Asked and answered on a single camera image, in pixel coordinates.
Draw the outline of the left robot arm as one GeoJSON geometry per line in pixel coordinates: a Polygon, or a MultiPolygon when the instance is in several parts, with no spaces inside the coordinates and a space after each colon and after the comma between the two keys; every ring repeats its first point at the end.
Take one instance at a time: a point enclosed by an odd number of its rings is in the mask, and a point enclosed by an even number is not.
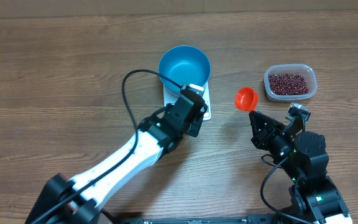
{"type": "Polygon", "coordinates": [[[174,151],[184,135],[197,137],[207,105],[200,92],[183,90],[174,104],[155,111],[120,149],[90,170],[65,180],[52,177],[27,223],[97,223],[108,200],[140,171],[174,151]]]}

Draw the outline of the red measuring scoop blue handle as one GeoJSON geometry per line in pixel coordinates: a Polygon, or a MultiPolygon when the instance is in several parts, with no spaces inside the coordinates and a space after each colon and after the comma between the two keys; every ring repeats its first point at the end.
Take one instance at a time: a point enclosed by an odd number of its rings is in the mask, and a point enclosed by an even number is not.
{"type": "Polygon", "coordinates": [[[251,87],[241,88],[234,97],[234,106],[242,111],[252,112],[257,103],[259,96],[257,92],[251,87]]]}

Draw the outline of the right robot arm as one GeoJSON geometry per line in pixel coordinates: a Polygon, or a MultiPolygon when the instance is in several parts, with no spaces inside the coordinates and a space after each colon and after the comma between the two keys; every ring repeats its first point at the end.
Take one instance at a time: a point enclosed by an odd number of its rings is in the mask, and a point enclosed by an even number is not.
{"type": "Polygon", "coordinates": [[[327,175],[329,156],[323,135],[306,130],[310,112],[290,108],[283,123],[262,113],[249,113],[252,143],[268,151],[273,170],[282,169],[293,181],[289,188],[291,205],[268,208],[272,223],[352,223],[349,209],[327,175]]]}

